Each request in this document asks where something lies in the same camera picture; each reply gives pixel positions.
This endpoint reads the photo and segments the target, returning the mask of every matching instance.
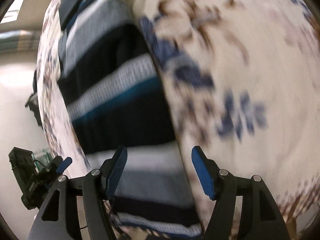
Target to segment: wall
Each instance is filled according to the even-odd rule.
[[[13,22],[0,24],[0,33],[10,30],[41,30],[44,13],[51,0],[24,0]]]
[[[31,151],[48,148],[43,130],[24,107],[33,91],[35,68],[36,52],[0,54],[0,212],[19,240],[28,239],[36,210],[22,204],[8,154],[14,146]]]

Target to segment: black cable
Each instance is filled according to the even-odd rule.
[[[37,162],[37,163],[40,163],[43,167],[45,167],[45,165],[41,162],[41,161],[38,161],[38,160],[33,160],[33,162]]]

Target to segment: window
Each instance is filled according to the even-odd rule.
[[[0,23],[7,23],[17,20],[23,0],[14,0]]]

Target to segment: silver screw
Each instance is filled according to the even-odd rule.
[[[228,171],[227,170],[220,170],[219,173],[222,176],[227,176],[228,175]]]
[[[64,175],[61,175],[59,178],[58,178],[58,181],[59,182],[63,182],[63,181],[65,181],[66,180],[66,176],[64,176]]]
[[[97,175],[100,174],[100,170],[99,170],[99,169],[94,169],[93,171],[91,171],[91,174],[92,174],[93,176],[97,176]]]
[[[261,181],[261,177],[259,175],[254,175],[253,179],[257,182]]]

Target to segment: teal stripe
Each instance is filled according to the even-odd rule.
[[[110,112],[113,109],[125,105],[128,102],[135,100],[143,95],[146,95],[155,90],[161,89],[161,82],[158,77],[148,79],[144,82],[141,82],[126,92],[122,93],[119,96],[112,98],[110,101],[103,103],[92,111],[88,112],[84,116],[77,118],[72,121],[73,125],[78,125],[84,122],[89,122],[90,120],[103,115],[106,112]]]

